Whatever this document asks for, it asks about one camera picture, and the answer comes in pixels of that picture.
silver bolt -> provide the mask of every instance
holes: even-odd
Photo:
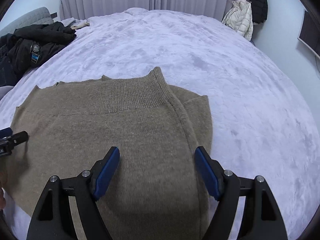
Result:
[[[58,176],[54,175],[50,178],[51,182],[55,182],[58,179]]]
[[[90,175],[90,171],[88,170],[82,171],[81,175],[82,177],[88,177]]]
[[[233,175],[233,172],[232,172],[232,171],[230,171],[230,170],[225,170],[225,171],[224,171],[224,175],[226,175],[226,176],[230,177],[230,176],[232,176],[232,175]]]
[[[262,176],[257,176],[257,181],[259,181],[259,182],[264,182],[264,177],[262,177]]]

blue rubber tip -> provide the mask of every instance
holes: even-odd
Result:
[[[204,154],[199,148],[197,148],[195,152],[195,162],[197,170],[202,176],[209,195],[219,201],[221,198],[221,192],[219,191],[218,178],[215,176],[210,164],[207,162]]]
[[[109,160],[107,161],[106,165],[103,167],[102,171],[100,172],[97,178],[95,192],[93,193],[95,201],[98,201],[99,198],[105,195],[109,187],[110,181],[112,179],[112,176],[118,167],[119,161],[120,152],[118,148],[115,148],[115,150],[111,154]]]
[[[0,130],[0,138],[11,136],[13,134],[10,127]]]

folded sweater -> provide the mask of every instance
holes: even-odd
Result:
[[[30,216],[52,175],[78,175],[111,146],[121,160],[97,207],[113,239],[199,239],[208,227],[208,196],[194,151],[211,148],[207,96],[166,84],[161,69],[133,79],[60,82],[33,89],[12,129],[28,143],[6,158],[4,187]],[[75,229],[85,239],[76,206]]]

bed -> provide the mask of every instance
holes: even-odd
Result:
[[[289,239],[306,228],[320,202],[320,138],[303,97],[259,49],[213,18],[130,8],[88,19],[89,27],[0,101],[0,129],[35,85],[146,75],[160,66],[168,84],[208,95],[211,157],[236,175],[266,178]],[[7,224],[26,239],[30,217],[8,198]],[[211,219],[217,202],[210,199]],[[229,239],[236,239],[241,197]]]

gray tufted headboard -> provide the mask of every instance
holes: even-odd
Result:
[[[13,22],[9,23],[6,27],[0,30],[0,37],[6,35],[7,33],[13,33],[15,29],[29,26],[31,24],[51,24],[53,20],[51,19],[49,10],[46,7],[41,7],[28,12]]]

